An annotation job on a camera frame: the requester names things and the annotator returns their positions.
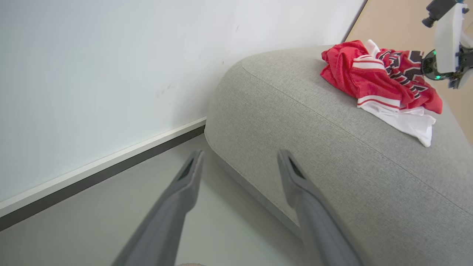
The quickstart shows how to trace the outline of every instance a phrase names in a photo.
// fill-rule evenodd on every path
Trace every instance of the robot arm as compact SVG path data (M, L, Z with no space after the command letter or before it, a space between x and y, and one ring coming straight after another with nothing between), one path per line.
M431 80L449 79L449 88L461 88L473 74L473 40L462 32L463 15L469 9L463 0L434 0L429 17L422 22L435 30L435 50L422 60L422 72Z

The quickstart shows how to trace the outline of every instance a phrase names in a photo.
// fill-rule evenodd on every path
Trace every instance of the white wall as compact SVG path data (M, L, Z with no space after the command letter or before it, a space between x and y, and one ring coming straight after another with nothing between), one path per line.
M206 116L233 63L340 42L362 2L0 2L0 201Z

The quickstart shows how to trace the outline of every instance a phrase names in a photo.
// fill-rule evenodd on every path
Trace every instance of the gray fabric upholstery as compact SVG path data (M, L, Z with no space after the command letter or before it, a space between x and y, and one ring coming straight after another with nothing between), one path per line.
M209 145L297 224L276 162L292 151L377 265L473 265L473 149L449 107L425 148L326 82L325 49L236 63L210 106Z
M278 207L276 207L268 198L266 198L261 192L248 182L243 176L241 176L233 167L231 167L225 160L220 156L216 156L217 163L234 179L240 184L248 193L250 193L261 205L268 209L278 220L284 224L293 234L298 238L301 238L299 232L299 226L289 219Z

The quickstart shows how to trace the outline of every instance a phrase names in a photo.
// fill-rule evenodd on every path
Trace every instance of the red jersey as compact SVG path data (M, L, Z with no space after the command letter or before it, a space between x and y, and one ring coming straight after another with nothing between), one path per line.
M399 111L424 107L442 113L442 99L425 82L423 52L381 49L370 55L361 41L337 44L322 53L328 65L320 73L334 87L358 99Z

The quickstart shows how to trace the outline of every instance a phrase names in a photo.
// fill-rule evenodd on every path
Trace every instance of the black baseboard trim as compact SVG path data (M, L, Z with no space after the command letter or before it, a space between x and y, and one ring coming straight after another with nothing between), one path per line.
M86 177L72 185L69 185L63 189L60 189L52 194L49 194L35 202L32 202L16 211L13 211L3 217L0 217L0 231L5 230L6 228L15 225L27 219L79 192L85 190L93 185L96 185L126 169L133 167L149 158L152 158L158 154L161 154L175 146L184 143L192 138L197 137L198 135L204 133L205 126L196 128L190 132L187 132L183 135L180 135L176 138L173 138L161 145L153 147L147 151L144 151L140 154L137 154L129 159L126 159L122 162L119 162L115 165L110 166L107 169L104 169L98 173L95 173L89 177Z

